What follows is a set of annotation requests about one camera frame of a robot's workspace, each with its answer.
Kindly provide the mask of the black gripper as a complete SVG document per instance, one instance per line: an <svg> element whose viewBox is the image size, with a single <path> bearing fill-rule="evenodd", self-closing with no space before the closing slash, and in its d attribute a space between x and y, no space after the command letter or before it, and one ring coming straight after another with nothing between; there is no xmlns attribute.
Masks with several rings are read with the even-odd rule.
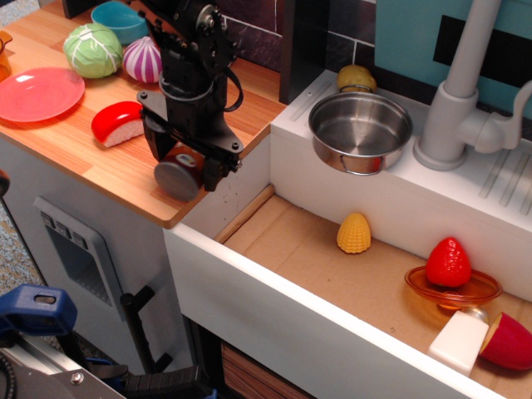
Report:
<svg viewBox="0 0 532 399"><path fill-rule="evenodd" d="M145 139L151 154L162 161L180 141L204 156L204 189L214 192L218 183L241 166L244 145L229 128L224 115L243 103L244 91L233 72L225 72L197 96L185 97L177 87L160 81L161 91L141 91Z"/></svg>

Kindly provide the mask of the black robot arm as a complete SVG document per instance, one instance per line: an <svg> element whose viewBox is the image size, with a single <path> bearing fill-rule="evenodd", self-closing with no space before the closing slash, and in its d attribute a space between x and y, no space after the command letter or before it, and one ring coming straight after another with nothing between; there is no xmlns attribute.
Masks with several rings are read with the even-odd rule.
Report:
<svg viewBox="0 0 532 399"><path fill-rule="evenodd" d="M230 66L236 43L214 1L133 1L159 48L158 91L142 91L146 141L158 164L154 176L168 195L184 202L212 192L241 166L244 149L225 116L243 103Z"/></svg>

